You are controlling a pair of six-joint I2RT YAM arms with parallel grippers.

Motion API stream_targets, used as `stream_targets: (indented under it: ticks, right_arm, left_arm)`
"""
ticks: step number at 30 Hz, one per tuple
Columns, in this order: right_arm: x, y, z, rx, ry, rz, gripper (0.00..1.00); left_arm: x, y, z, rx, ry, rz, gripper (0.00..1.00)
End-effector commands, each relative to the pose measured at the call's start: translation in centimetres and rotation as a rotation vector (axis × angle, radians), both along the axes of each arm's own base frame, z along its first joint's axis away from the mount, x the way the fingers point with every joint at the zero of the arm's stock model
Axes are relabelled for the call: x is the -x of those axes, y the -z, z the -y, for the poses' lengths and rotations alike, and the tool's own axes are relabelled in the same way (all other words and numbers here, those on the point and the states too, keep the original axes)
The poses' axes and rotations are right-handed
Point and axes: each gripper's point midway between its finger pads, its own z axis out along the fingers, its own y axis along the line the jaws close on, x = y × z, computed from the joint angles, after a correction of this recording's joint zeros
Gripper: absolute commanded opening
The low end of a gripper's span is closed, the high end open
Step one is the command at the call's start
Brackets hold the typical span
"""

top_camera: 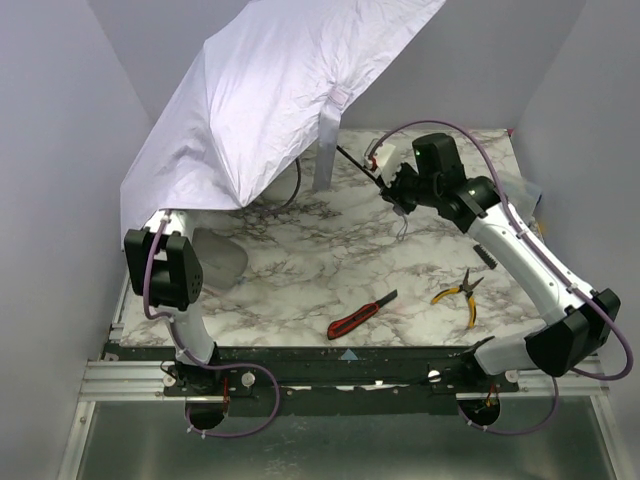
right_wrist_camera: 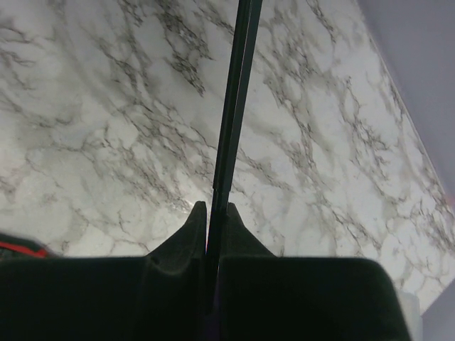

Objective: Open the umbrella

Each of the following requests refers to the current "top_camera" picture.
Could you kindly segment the lavender folding umbrella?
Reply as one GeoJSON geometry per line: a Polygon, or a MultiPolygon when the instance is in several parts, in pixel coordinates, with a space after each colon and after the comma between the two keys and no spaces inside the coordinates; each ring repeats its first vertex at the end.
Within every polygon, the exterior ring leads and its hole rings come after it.
{"type": "Polygon", "coordinates": [[[120,225],[238,210],[341,117],[438,1],[252,1],[208,38],[120,187],[120,225]]]}

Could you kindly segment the pink zippered umbrella case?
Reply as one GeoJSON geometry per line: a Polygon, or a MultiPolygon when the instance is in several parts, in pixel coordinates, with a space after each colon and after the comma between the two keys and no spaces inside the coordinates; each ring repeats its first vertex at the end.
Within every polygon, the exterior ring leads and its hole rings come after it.
{"type": "Polygon", "coordinates": [[[196,228],[193,248],[203,269],[204,285],[208,288],[229,291],[244,278],[248,254],[229,238],[209,229],[196,228]]]}

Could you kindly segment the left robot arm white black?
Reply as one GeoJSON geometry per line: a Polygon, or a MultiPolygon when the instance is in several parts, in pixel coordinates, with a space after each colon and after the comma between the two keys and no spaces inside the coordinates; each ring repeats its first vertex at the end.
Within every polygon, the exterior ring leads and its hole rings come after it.
{"type": "Polygon", "coordinates": [[[204,273],[192,236],[186,213],[161,209],[142,227],[128,230],[123,247],[145,317],[162,321],[173,342],[176,385],[196,390],[218,385],[221,373],[215,368],[217,345],[207,333],[199,303],[204,273]]]}

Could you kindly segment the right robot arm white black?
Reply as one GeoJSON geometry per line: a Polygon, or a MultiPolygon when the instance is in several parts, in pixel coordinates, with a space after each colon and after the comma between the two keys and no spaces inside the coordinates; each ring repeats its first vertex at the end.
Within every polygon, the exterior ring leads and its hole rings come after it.
{"type": "Polygon", "coordinates": [[[503,202],[494,182],[466,175],[455,140],[444,133],[412,143],[409,165],[389,143],[368,155],[381,197],[409,214],[416,207],[438,214],[493,256],[531,299],[544,326],[530,333],[489,338],[472,349],[472,366],[486,375],[541,370],[561,377],[607,340],[621,301],[571,273],[532,233],[515,207],[503,202]]]}

